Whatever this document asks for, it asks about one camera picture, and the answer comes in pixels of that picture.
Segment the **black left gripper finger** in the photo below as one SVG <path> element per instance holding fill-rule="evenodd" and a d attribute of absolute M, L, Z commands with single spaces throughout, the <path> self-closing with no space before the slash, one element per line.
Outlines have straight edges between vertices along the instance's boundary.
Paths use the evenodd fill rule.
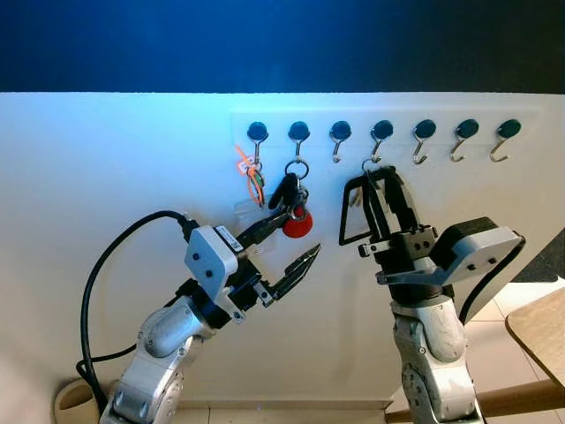
<path fill-rule="evenodd" d="M 282 299 L 283 296 L 290 293 L 295 286 L 302 282 L 308 271 L 313 267 L 313 263 L 318 258 L 321 248 L 321 244 L 315 244 L 315 246 L 300 254 L 297 259 L 285 268 L 282 272 L 282 277 L 267 287 L 267 295 L 270 296 L 271 300 Z"/>
<path fill-rule="evenodd" d="M 293 218 L 286 208 L 244 208 L 237 211 L 237 242 L 242 247 L 255 246 L 255 251 L 274 251 L 279 244 L 275 232 Z"/>

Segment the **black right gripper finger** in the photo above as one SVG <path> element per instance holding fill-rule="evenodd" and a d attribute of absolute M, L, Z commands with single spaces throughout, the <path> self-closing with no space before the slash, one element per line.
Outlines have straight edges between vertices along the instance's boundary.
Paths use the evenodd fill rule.
<path fill-rule="evenodd" d="M 384 235 L 388 234 L 388 219 L 380 202 L 380 183 L 379 170 L 363 170 L 362 174 L 354 177 L 346 182 L 343 187 L 342 211 L 340 211 L 339 219 L 339 246 L 347 246 L 348 244 L 363 241 L 379 241 Z M 364 223 L 366 231 L 360 231 L 355 235 L 348 237 L 346 234 L 346 226 L 350 220 L 350 209 L 354 205 L 354 193 L 359 190 L 359 205 L 364 214 Z"/>
<path fill-rule="evenodd" d="M 379 231 L 381 237 L 390 237 L 393 231 L 388 225 L 387 215 L 392 214 L 398 223 L 398 231 L 417 233 L 423 226 L 413 206 L 411 195 L 406 189 L 403 178 L 398 174 L 395 166 L 379 168 L 379 206 L 384 206 L 380 211 Z"/>

